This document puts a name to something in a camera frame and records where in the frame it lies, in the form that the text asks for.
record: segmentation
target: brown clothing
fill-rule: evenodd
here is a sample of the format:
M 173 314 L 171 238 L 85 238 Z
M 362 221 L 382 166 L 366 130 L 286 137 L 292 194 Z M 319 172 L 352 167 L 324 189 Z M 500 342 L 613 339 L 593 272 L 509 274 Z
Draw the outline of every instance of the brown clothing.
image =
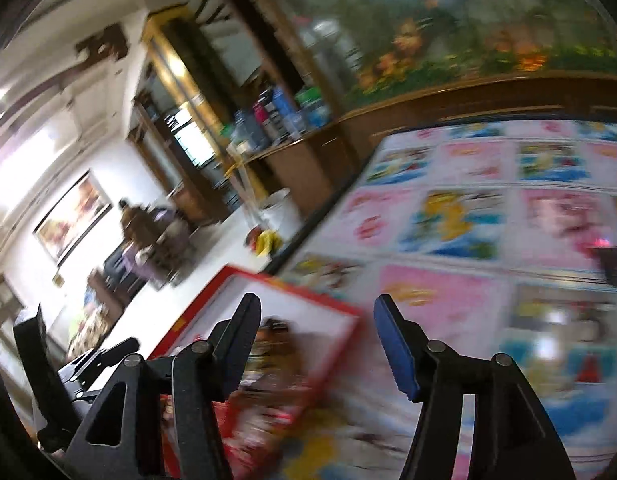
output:
M 122 211 L 122 230 L 124 239 L 135 243 L 138 250 L 155 244 L 162 234 L 153 217 L 138 206 Z

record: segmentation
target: white bucket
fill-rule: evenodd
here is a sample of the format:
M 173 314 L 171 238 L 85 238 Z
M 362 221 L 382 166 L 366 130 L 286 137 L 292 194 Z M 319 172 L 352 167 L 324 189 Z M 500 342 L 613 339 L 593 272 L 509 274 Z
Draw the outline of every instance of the white bucket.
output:
M 285 242 L 290 241 L 302 225 L 300 210 L 290 197 L 288 188 L 276 191 L 264 200 L 260 213 Z

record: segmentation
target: picture frame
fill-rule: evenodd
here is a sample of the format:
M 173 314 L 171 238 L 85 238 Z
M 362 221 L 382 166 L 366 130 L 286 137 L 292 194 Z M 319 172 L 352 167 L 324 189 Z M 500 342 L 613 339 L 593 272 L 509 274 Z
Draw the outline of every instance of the picture frame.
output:
M 33 234 L 60 266 L 111 209 L 111 200 L 87 171 L 44 215 Z

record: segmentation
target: ceiling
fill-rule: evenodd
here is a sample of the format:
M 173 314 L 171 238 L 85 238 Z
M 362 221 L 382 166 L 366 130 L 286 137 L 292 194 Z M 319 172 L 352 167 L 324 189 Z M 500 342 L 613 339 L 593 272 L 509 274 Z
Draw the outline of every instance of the ceiling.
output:
M 132 98 L 145 63 L 140 43 L 149 12 L 187 2 L 194 12 L 203 0 L 43 0 L 10 44 L 0 52 L 0 114 L 39 83 L 77 64 L 74 45 L 119 22 L 128 55 L 109 58 L 67 88 L 52 88 L 0 128 L 0 167 L 7 156 L 40 131 L 58 148 L 56 160 L 15 205 L 0 205 L 0 257 L 17 226 L 49 192 L 51 181 L 79 163 L 80 156 L 109 136 L 128 132 Z M 198 16 L 205 22 L 221 0 L 207 0 Z M 217 14 L 223 18 L 224 9 Z

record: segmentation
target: tiled floor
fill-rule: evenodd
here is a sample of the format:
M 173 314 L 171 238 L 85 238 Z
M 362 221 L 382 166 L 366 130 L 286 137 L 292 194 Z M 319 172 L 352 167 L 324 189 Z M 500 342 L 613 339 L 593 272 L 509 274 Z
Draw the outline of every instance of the tiled floor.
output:
M 140 354 L 147 357 L 224 265 L 232 264 L 252 272 L 262 270 L 268 258 L 255 256 L 244 247 L 244 238 L 249 229 L 240 208 L 221 225 L 196 232 L 192 241 L 198 248 L 198 263 L 191 274 L 177 286 L 167 285 L 161 290 L 151 285 L 144 286 L 105 339 L 103 348 L 111 348 L 133 336 L 140 341 Z M 112 370 L 105 370 L 92 389 L 103 387 Z

